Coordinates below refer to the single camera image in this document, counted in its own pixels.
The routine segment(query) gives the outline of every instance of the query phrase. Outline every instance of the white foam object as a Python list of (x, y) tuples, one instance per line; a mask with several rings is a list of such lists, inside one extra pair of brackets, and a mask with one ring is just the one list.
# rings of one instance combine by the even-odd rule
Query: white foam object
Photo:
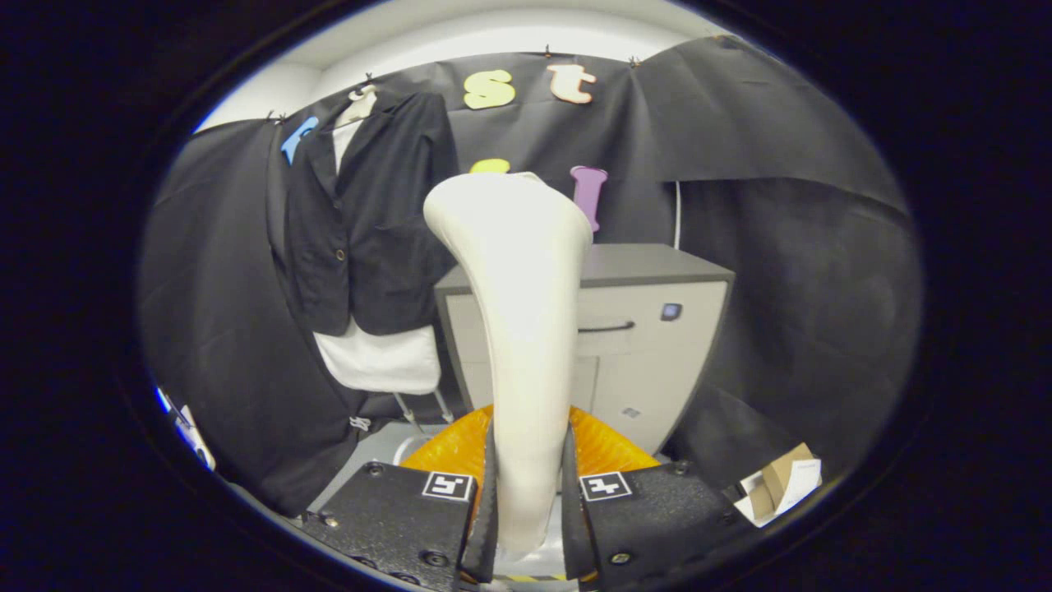
[(424, 201), (482, 310), (493, 383), (498, 547), (543, 543), (555, 496), (578, 334), (587, 217), (532, 173), (449, 178)]

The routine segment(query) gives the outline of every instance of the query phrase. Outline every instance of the small label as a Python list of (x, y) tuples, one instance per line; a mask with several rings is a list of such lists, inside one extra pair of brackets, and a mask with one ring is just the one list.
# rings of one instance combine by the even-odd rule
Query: small label
[(427, 485), (424, 486), (423, 493), (430, 497), (467, 502), (468, 495), (471, 493), (471, 479), (473, 478), (470, 475), (431, 472), (427, 477)]
[(632, 494), (625, 476), (620, 471), (581, 477), (581, 490), (584, 491), (585, 499), (588, 502), (601, 502)]
[(677, 305), (675, 303), (668, 303), (662, 308), (661, 320), (675, 321), (680, 319), (680, 314), (682, 313), (683, 313), (683, 305)]

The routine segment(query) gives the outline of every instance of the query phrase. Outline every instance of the cable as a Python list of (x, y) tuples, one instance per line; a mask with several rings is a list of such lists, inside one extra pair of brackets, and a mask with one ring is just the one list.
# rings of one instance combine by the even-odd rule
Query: cable
[(680, 249), (680, 227), (683, 224), (683, 198), (680, 196), (680, 181), (675, 182), (675, 237), (672, 248)]

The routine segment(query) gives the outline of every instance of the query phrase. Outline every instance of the blazer lapel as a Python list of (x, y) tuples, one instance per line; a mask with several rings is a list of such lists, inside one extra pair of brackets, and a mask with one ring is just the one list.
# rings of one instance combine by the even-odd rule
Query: blazer lapel
[(343, 160), (340, 161), (340, 170), (348, 170), (347, 164), (353, 162), (355, 158), (364, 150), (369, 143), (380, 135), (381, 131), (394, 118), (393, 111), (409, 97), (396, 95), (392, 91), (385, 91), (380, 87), (377, 91), (377, 104), (372, 105), (372, 113), (365, 118), (362, 126), (358, 128), (350, 139), (347, 150), (343, 152)]

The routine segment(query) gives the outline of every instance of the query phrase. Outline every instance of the black fabric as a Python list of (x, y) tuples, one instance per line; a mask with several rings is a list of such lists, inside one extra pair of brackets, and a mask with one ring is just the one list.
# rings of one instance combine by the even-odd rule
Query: black fabric
[(905, 210), (873, 143), (785, 63), (733, 37), (681, 43), (634, 69), (666, 181), (795, 178)]
[[(568, 103), (552, 95), (552, 73), (546, 68), (567, 63), (583, 65), (595, 76), (594, 83), (581, 85), (592, 95), (590, 103)], [(641, 68), (591, 56), (487, 54), (409, 67), (379, 76), (372, 83), (381, 100), (385, 95), (442, 95), (457, 146), (458, 172), (469, 171), (480, 160), (501, 158), (510, 163), (511, 172), (532, 171), (572, 198), (572, 167), (603, 168), (610, 178), (601, 191), (594, 241), (672, 244), (674, 193), (661, 181), (648, 99), (634, 74)], [(464, 102), (464, 81), (492, 69), (511, 74), (514, 99), (506, 105), (469, 108)], [(324, 120), (346, 97), (347, 90), (333, 93), (291, 114), (283, 125), (282, 140), (310, 117)], [(301, 142), (296, 154), (302, 149)]]
[(292, 516), (357, 432), (276, 274), (264, 201), (277, 129), (230, 123), (187, 144), (150, 213), (138, 303), (157, 382), (190, 406), (217, 470)]
[(427, 326), (433, 284), (456, 260), (423, 222), (431, 187), (458, 172), (441, 95), (378, 93), (337, 173), (332, 146), (344, 98), (296, 150), (285, 233), (294, 304), (307, 327), (343, 335)]
[[(681, 188), (683, 249), (736, 271), (699, 396), (677, 431), (684, 452), (719, 487), (792, 441), (823, 458), (825, 474), (842, 474), (879, 434), (910, 368), (923, 305), (910, 220), (798, 179)], [(713, 397), (744, 407), (732, 412)]]

